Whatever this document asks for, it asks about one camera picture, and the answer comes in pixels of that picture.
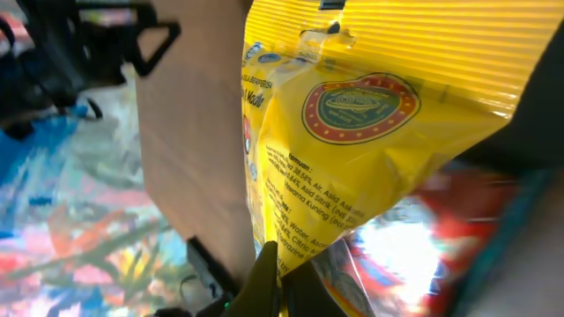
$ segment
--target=brown panel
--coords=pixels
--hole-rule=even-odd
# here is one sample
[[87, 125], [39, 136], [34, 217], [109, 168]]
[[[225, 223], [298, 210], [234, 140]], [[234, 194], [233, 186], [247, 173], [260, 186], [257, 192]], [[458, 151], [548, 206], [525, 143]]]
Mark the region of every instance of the brown panel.
[[154, 3], [162, 18], [181, 21], [182, 36], [151, 76], [137, 81], [147, 191], [183, 237], [196, 235], [240, 282], [254, 262], [240, 98], [249, 2]]

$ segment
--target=yellow packet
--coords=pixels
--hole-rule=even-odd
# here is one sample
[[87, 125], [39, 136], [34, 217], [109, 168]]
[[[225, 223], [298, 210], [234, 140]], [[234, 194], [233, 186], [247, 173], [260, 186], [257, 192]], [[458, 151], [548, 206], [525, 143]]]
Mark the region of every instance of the yellow packet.
[[241, 93], [256, 250], [281, 276], [508, 123], [562, 1], [255, 0]]

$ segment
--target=colorful painted surface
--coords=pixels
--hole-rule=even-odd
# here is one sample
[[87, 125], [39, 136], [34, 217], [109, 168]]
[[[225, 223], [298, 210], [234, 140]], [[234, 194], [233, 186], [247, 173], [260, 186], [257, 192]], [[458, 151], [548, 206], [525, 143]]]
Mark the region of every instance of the colorful painted surface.
[[[181, 303], [182, 238], [144, 192], [135, 82], [92, 92], [101, 122], [0, 134], [0, 316], [144, 316]], [[81, 114], [85, 107], [77, 107]]]

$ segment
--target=yellow plastic packaging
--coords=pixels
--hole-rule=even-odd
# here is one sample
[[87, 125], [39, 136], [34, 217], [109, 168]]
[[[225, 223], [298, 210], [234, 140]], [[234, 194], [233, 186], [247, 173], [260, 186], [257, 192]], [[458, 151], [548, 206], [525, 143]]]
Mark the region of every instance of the yellow plastic packaging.
[[508, 123], [562, 1], [255, 0], [242, 57], [256, 249], [281, 276]]

